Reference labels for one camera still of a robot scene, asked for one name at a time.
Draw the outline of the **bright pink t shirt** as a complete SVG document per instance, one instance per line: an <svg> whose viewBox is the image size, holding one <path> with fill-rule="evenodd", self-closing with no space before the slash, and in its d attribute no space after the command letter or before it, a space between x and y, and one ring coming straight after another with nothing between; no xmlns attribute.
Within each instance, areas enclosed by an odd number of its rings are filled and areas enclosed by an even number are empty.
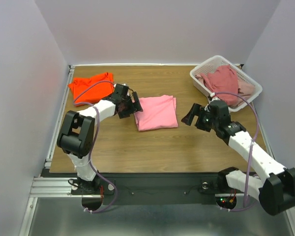
<svg viewBox="0 0 295 236"><path fill-rule="evenodd" d="M143 111L134 114L138 131L178 128L175 97L163 95L140 98L139 101Z"/></svg>

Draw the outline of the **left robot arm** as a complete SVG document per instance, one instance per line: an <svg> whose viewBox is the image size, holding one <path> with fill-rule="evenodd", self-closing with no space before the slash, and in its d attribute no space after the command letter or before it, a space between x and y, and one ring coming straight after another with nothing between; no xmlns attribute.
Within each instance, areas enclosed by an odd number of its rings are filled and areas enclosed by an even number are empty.
<svg viewBox="0 0 295 236"><path fill-rule="evenodd" d="M84 193L96 193L99 190L98 170L91 162L91 152L99 133L99 125L106 118L118 115L127 118L136 112L142 112L137 92L125 84L115 84L113 92L89 108L75 112L68 111L62 122L57 146L71 159L77 178L70 180L72 190Z"/></svg>

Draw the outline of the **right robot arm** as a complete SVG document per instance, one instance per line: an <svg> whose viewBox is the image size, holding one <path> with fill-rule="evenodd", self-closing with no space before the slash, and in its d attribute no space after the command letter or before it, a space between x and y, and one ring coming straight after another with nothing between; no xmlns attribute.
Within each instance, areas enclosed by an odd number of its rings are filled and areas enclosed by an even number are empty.
<svg viewBox="0 0 295 236"><path fill-rule="evenodd" d="M218 138L235 150L256 172L253 177L235 167L218 173L217 188L222 192L236 189L256 199L266 213L274 216L295 207L295 168L286 168L265 152L243 125L231 120L224 101L212 101L206 107L193 104L182 122L197 129L215 131Z"/></svg>

